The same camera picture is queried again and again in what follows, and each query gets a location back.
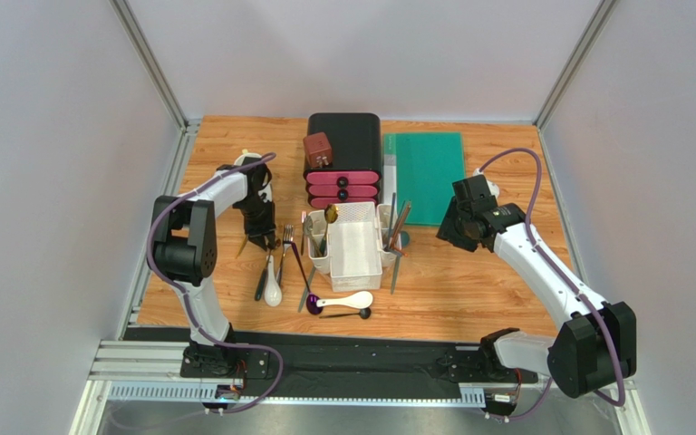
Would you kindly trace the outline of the gold handled knife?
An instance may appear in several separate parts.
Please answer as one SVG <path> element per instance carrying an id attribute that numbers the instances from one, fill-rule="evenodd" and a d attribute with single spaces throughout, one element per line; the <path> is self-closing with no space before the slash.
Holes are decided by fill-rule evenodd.
<path id="1" fill-rule="evenodd" d="M 241 256 L 241 254 L 243 253 L 243 251 L 245 250 L 245 248 L 246 248 L 246 246 L 247 246 L 248 239 L 249 239 L 249 237 L 248 237 L 248 235 L 246 235 L 246 236 L 244 237 L 244 239 L 243 239 L 243 241 L 242 241 L 242 243 L 241 243 L 241 245 L 240 245 L 240 247 L 239 247 L 237 253 L 236 253 L 235 258 L 239 258 L 239 257 Z"/>

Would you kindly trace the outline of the large silver fork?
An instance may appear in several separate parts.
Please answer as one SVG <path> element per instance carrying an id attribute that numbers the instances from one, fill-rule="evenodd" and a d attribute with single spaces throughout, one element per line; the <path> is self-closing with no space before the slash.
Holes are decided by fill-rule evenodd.
<path id="1" fill-rule="evenodd" d="M 284 269 L 285 269 L 285 259 L 291 245 L 294 242 L 295 228 L 292 224 L 286 224 L 284 227 L 283 237 L 282 237 L 282 254 L 278 263 L 278 270 L 276 275 L 276 282 L 280 287 L 282 287 Z"/>

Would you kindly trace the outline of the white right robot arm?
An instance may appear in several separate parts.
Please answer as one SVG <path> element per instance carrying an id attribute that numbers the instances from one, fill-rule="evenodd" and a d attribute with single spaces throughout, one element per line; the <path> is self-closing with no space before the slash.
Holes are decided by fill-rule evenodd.
<path id="1" fill-rule="evenodd" d="M 498 204 L 482 175 L 456 181 L 437 237 L 453 246 L 486 248 L 526 283 L 553 320 L 556 336 L 506 328 L 483 337 L 492 369 L 520 369 L 550 377 L 570 398 L 637 372 L 637 321 L 625 302 L 611 304 L 554 253 L 516 204 Z"/>

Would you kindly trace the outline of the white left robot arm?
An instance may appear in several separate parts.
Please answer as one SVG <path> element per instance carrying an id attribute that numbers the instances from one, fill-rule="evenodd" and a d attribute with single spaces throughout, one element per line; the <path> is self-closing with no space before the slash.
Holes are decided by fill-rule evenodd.
<path id="1" fill-rule="evenodd" d="M 235 164 L 220 166 L 189 192 L 160 196 L 154 202 L 146 261 L 151 272 L 176 293 L 187 315 L 187 357 L 192 363 L 237 364 L 241 347 L 214 288 L 217 219 L 227 209 L 235 209 L 243 217 L 249 243 L 266 252 L 276 246 L 276 207 L 267 166 L 274 156 L 246 153 Z"/>

